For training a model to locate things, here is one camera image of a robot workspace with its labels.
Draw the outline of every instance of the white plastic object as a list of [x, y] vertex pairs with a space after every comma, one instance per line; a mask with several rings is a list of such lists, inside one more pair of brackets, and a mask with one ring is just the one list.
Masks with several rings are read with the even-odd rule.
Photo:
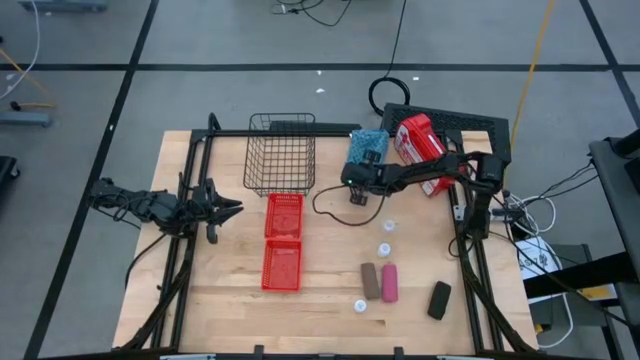
[[386, 232], [392, 232], [396, 228], [396, 223], [393, 220], [387, 220], [384, 222], [384, 229]]
[[364, 300], [356, 300], [356, 302], [353, 303], [353, 310], [357, 313], [363, 313], [367, 310], [367, 302]]
[[382, 243], [378, 246], [378, 257], [388, 257], [391, 255], [391, 245]]

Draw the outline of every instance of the black wire basket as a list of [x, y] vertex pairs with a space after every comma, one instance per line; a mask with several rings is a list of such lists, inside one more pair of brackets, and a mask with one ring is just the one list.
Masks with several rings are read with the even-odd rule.
[[259, 196], [307, 195], [316, 180], [313, 114], [253, 114], [249, 120], [244, 187]]

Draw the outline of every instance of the red basket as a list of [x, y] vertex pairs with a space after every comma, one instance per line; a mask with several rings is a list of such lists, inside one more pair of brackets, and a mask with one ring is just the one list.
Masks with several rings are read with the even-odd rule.
[[262, 290], [300, 290], [300, 241], [267, 240], [264, 248]]
[[300, 194], [269, 194], [264, 237], [300, 241], [302, 236], [302, 204]]

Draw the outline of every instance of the pink eraser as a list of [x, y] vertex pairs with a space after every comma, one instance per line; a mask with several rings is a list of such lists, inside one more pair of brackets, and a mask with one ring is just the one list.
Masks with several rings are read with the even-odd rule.
[[394, 264], [382, 267], [382, 301], [398, 301], [398, 269]]

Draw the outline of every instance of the wooden tabletop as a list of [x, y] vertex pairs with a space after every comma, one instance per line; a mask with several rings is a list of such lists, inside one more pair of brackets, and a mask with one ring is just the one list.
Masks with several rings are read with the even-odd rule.
[[[165, 133], [153, 190], [177, 192], [189, 137], [185, 131]], [[466, 132], [463, 138], [467, 151], [491, 149], [484, 132]], [[180, 351], [246, 353], [262, 344], [267, 353], [390, 354], [394, 346], [404, 347], [406, 354], [474, 352], [460, 264], [447, 253], [454, 231], [446, 194], [427, 198], [417, 185], [409, 186], [388, 198], [374, 221], [355, 228], [313, 212], [312, 196], [339, 185], [350, 144], [346, 137], [316, 139], [316, 182], [305, 199], [300, 292], [262, 292], [267, 206], [265, 198], [243, 186], [246, 141], [237, 137], [213, 141], [208, 175], [222, 196], [241, 200], [245, 210], [219, 228], [217, 245], [207, 242], [204, 227], [199, 231]], [[392, 146], [386, 162], [402, 163]], [[356, 222], [368, 218], [379, 201], [372, 196], [363, 208], [350, 204], [348, 198], [347, 189], [328, 192], [318, 198], [317, 206]], [[397, 224], [392, 233], [383, 228], [387, 219]], [[504, 233], [505, 229], [495, 224], [492, 231]], [[144, 225], [137, 252], [158, 236], [155, 225]], [[388, 259], [376, 256], [383, 241], [392, 247]], [[114, 346], [129, 340], [157, 304], [156, 286], [162, 282], [168, 244], [167, 240], [158, 245], [134, 268]], [[523, 339], [537, 347], [514, 247], [498, 236], [484, 244], [497, 306]], [[374, 262], [378, 269], [387, 262], [397, 265], [397, 303], [369, 301], [366, 312], [354, 312], [353, 303], [363, 298], [360, 264], [364, 262]], [[426, 315], [437, 281], [452, 286], [441, 321]], [[484, 346], [491, 348], [486, 314], [478, 304]], [[172, 307], [169, 325], [173, 316]], [[170, 337], [169, 325], [164, 343]]]

